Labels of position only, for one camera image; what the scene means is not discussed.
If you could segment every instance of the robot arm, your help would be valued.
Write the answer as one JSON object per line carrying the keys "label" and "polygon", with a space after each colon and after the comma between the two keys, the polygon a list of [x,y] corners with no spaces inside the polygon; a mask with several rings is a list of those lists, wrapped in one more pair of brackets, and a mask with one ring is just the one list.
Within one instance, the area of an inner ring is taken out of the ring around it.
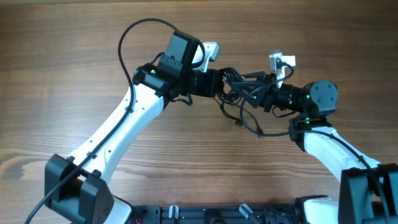
{"label": "robot arm", "polygon": [[[254,82],[235,75],[239,80],[237,83],[230,83],[228,80],[226,83],[231,84],[234,92],[255,108],[260,106],[264,111],[270,112],[273,106],[277,106],[282,110],[300,113],[289,121],[289,136],[301,150],[319,159],[341,182],[340,203],[333,202],[323,195],[298,198],[294,205],[283,207],[275,205],[250,209],[247,205],[242,205],[240,209],[220,207],[212,212],[207,211],[214,208],[186,208],[179,211],[176,206],[133,207],[111,194],[107,183],[122,156],[138,134],[160,115],[169,102],[175,101],[174,98],[179,95],[214,97],[222,91],[226,70],[208,69],[208,62],[216,60],[218,50],[215,42],[201,43],[198,39],[176,30],[166,53],[161,55],[158,66],[147,63],[136,70],[132,79],[134,99],[130,99],[129,90],[112,115],[87,142],[73,151],[67,159],[55,154],[48,161],[45,166],[46,195],[86,158],[97,142],[104,139],[106,133],[124,114],[128,103],[133,101],[132,111],[118,130],[74,178],[51,196],[45,203],[46,206],[73,223],[86,224],[210,224],[209,220],[222,220],[220,223],[312,224],[338,221],[362,223],[363,220],[377,223],[378,219],[383,221],[383,217],[378,217],[380,212],[376,212],[370,198],[371,190],[378,195],[380,192],[368,181],[364,164],[359,162],[342,142],[351,145],[342,139],[328,122],[328,115],[335,111],[337,87],[328,81],[311,83],[303,88],[283,84],[281,79],[284,78],[284,70],[286,67],[292,68],[295,59],[294,56],[283,56],[280,52],[270,55],[271,70],[277,74],[255,75]],[[260,91],[253,94],[252,90],[258,86],[261,87]],[[334,138],[310,131],[333,134]],[[362,155],[362,159],[371,167],[379,165],[378,161],[354,150]],[[79,176],[85,177],[85,180],[81,180]],[[398,193],[395,190],[398,168],[393,165],[379,166],[377,176],[384,178],[383,191],[387,195],[387,204],[392,211],[390,218],[393,220],[398,217]],[[184,221],[179,222],[179,219],[184,217]]]}

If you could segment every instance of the brown background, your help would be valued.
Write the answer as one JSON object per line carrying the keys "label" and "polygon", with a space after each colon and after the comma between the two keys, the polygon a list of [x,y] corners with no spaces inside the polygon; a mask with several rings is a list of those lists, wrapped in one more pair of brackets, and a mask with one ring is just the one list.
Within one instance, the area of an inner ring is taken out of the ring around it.
{"label": "brown background", "polygon": [[[296,55],[303,86],[338,85],[331,122],[365,154],[398,161],[397,6],[379,1],[185,1],[0,7],[0,223],[22,223],[43,197],[44,165],[89,138],[122,100],[117,44],[138,19],[158,17],[217,41],[212,68],[269,70],[268,54]],[[131,73],[165,50],[172,31],[148,23],[123,45]],[[123,157],[112,193],[133,205],[338,199],[339,183],[288,137],[259,139],[209,98],[170,104]],[[237,114],[236,108],[227,108]],[[256,111],[266,132],[288,118]],[[34,223],[67,223],[47,208]]]}

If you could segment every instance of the wooden surface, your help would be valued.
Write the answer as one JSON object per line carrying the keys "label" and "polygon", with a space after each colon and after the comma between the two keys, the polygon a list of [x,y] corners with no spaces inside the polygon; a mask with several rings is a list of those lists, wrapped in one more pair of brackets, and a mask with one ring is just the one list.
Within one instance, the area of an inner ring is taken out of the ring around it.
{"label": "wooden surface", "polygon": [[[296,55],[303,86],[338,85],[331,122],[363,153],[398,161],[398,16],[362,1],[187,1],[0,7],[0,223],[22,223],[44,193],[44,165],[67,156],[119,104],[127,81],[116,48],[125,28],[158,17],[217,41],[212,68],[269,70],[268,54]],[[165,50],[172,31],[148,23],[123,45],[129,71]],[[113,175],[113,194],[133,205],[292,202],[339,183],[288,137],[260,139],[209,98],[172,103],[144,130]],[[227,108],[237,114],[236,108]],[[256,111],[266,132],[288,118]],[[67,223],[47,208],[33,223]]]}

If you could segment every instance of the wooden table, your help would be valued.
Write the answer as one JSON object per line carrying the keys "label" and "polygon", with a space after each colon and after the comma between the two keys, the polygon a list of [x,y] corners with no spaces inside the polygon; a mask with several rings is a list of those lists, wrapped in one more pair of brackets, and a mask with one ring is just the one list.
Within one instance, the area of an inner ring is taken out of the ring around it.
{"label": "wooden table", "polygon": [[[44,165],[88,139],[122,100],[117,58],[125,28],[158,17],[221,53],[211,68],[269,71],[268,55],[296,55],[297,86],[338,85],[330,119],[363,153],[398,160],[397,7],[381,2],[161,1],[0,7],[0,223],[22,223],[44,194]],[[172,31],[148,23],[125,39],[134,70],[164,51]],[[288,137],[261,139],[211,98],[172,103],[121,160],[110,189],[133,205],[239,205],[338,199],[338,181]],[[237,108],[227,108],[237,114]],[[288,118],[255,111],[264,131]],[[47,208],[33,223],[67,223]]]}

